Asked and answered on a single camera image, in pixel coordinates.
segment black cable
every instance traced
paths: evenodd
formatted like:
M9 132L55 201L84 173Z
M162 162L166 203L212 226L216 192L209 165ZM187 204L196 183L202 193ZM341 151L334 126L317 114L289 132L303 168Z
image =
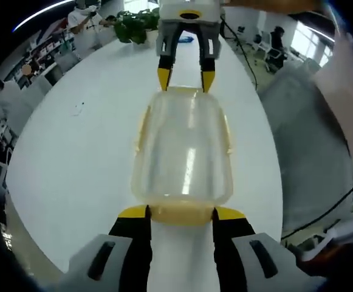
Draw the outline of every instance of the black cable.
M338 207L339 204L341 204L351 193L353 192L353 188L350 189L349 192L347 192L345 195L343 195L342 198L340 198L329 210L327 210L325 213L323 213L322 215L320 215L318 218L312 220L311 222L303 225L303 226L300 226L299 228L296 228L294 231L292 231L290 234L287 234L286 236L283 236L281 238L281 240L283 239L286 239L290 236L292 236L293 234L299 232L300 230L303 230L307 227L309 227L310 225L313 225L314 223L320 221L323 217L325 217L326 215L328 215L329 213L331 213L335 208Z
M235 40L237 42L237 45L241 48L242 50L242 53L244 54L244 57L245 57L245 60L249 66L249 69L250 71L252 72L252 75L253 75L253 78L255 79L255 90L257 91L257 78L256 78L256 75L255 73L253 72L253 69L251 67L251 65L249 64L249 61L248 61L248 57L247 57L247 54L245 53L244 51L244 48L242 47L242 44L237 36L237 34L234 32L233 29L230 28L230 26L226 23L225 19L223 19L223 17L221 17L222 21L224 22L225 26L230 30L230 32L235 36Z

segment white table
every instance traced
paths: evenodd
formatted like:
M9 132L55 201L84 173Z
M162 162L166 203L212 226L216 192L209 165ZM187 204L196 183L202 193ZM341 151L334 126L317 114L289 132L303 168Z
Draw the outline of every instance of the white table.
M234 194L226 206L245 213L256 232L279 240L283 199L272 133L243 65L223 40L222 45L210 93L228 117L234 148ZM177 50L171 85L199 86L197 40ZM118 213L140 204L130 186L134 142L159 89L158 60L150 49L108 44L49 91L18 139L9 191L29 234L62 271L81 247L110 231ZM149 291L219 291L209 224L153 223L152 247ZM173 268L163 264L167 260Z

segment pink object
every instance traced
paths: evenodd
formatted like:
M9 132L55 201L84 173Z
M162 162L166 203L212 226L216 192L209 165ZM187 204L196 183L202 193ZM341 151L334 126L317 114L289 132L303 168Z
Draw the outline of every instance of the pink object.
M353 48L346 35L336 33L333 56L314 81L340 123L353 157Z

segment green plant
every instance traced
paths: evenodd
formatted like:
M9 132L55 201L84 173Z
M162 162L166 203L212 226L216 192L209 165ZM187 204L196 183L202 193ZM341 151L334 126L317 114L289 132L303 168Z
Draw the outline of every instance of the green plant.
M114 24L115 34L122 43L143 44L146 41L146 31L156 30L159 18L158 8L152 11L146 9L138 13L118 12L117 21Z

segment transparent plastic box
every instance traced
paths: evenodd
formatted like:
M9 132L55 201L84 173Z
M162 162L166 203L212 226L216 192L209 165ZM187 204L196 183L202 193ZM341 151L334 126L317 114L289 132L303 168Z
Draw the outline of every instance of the transparent plastic box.
M233 193L230 152L218 101L201 89L168 88L154 96L142 121L133 194L151 206L153 218L167 214L177 223L211 217Z

